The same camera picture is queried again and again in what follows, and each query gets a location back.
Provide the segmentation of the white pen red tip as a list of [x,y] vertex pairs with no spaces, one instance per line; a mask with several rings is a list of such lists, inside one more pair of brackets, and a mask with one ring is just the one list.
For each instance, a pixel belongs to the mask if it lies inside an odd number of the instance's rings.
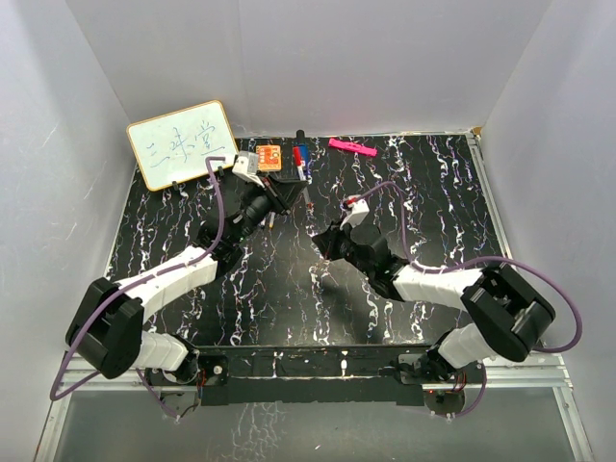
[[309,196],[309,193],[308,193],[308,190],[307,190],[308,180],[306,179],[306,176],[305,176],[305,174],[304,174],[303,164],[301,164],[301,166],[300,166],[300,167],[299,167],[299,166],[296,166],[296,169],[297,169],[297,173],[298,173],[298,177],[299,177],[299,179],[300,179],[302,182],[304,182],[304,183],[305,183],[305,185],[304,185],[304,189],[303,189],[303,191],[302,191],[302,195],[303,195],[303,198],[304,198],[304,202],[305,202],[305,204],[306,204],[306,207],[310,209],[310,208],[312,208],[312,201],[311,201],[311,199],[310,199],[310,196]]

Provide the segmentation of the orange red pen cap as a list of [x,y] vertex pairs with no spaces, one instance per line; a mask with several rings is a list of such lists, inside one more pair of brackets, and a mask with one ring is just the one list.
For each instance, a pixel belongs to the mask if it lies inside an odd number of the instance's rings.
[[301,154],[300,154],[300,150],[298,146],[294,147],[294,158],[295,158],[295,164],[300,167],[302,164],[302,159],[301,159]]

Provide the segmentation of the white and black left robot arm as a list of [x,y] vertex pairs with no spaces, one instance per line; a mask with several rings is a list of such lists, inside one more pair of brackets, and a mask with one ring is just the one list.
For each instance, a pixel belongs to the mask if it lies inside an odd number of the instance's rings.
[[101,277],[89,285],[65,334],[67,345],[108,379],[132,368],[158,369],[179,384],[190,383],[199,369],[193,346],[176,335],[150,333],[144,323],[230,272],[259,224],[271,214],[288,214],[306,186],[266,175],[241,191],[216,187],[217,202],[193,244],[137,276],[116,282]]

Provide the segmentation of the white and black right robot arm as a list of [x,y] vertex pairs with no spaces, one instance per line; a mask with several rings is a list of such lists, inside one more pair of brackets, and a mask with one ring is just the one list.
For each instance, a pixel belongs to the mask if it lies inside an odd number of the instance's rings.
[[414,362],[393,361],[390,373],[397,380],[449,382],[466,366],[496,356],[521,363],[555,319],[550,303],[506,263],[420,271],[396,255],[372,224],[333,222],[312,242],[324,259],[353,265],[384,298],[443,305],[470,316],[470,324],[443,334]]

